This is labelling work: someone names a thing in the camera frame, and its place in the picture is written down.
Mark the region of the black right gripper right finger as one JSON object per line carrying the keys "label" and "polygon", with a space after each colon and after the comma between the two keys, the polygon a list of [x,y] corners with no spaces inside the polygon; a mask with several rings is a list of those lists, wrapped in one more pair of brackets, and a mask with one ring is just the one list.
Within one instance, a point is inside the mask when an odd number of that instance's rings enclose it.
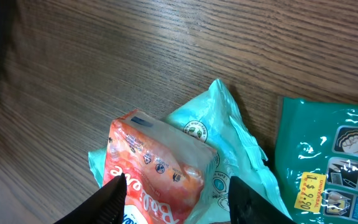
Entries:
{"label": "black right gripper right finger", "polygon": [[229,183],[231,224],[295,224],[237,176]]}

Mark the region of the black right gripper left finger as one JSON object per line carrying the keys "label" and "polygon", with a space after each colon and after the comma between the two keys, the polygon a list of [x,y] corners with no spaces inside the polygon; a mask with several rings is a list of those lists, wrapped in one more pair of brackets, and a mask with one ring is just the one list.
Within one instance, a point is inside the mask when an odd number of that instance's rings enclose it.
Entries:
{"label": "black right gripper left finger", "polygon": [[55,224],[120,224],[124,219],[126,194],[126,178],[122,173]]}

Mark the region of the orange red tissue packet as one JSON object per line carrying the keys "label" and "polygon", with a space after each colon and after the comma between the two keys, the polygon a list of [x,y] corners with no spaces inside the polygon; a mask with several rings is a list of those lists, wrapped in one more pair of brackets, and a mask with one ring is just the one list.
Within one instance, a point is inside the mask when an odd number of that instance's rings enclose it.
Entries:
{"label": "orange red tissue packet", "polygon": [[111,122],[103,182],[126,179],[124,223],[198,223],[211,205],[216,150],[134,110]]}

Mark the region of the white teal wipes packet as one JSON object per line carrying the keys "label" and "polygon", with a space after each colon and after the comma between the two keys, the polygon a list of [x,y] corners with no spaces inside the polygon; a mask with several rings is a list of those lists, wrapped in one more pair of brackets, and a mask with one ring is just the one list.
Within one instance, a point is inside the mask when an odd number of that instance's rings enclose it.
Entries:
{"label": "white teal wipes packet", "polygon": [[[283,214],[288,214],[277,180],[265,165],[267,156],[245,127],[237,103],[221,80],[215,80],[207,91],[158,120],[216,150],[212,201],[198,223],[229,221],[228,194],[232,176],[239,177]],[[106,153],[107,146],[88,154],[89,168],[99,186],[105,185]]]}

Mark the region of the green 3M gloves packet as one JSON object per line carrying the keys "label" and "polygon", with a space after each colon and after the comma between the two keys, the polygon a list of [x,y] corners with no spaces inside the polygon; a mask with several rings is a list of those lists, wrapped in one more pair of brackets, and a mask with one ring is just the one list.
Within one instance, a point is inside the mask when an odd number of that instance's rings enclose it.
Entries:
{"label": "green 3M gloves packet", "polygon": [[284,98],[275,170],[295,223],[358,224],[358,105]]}

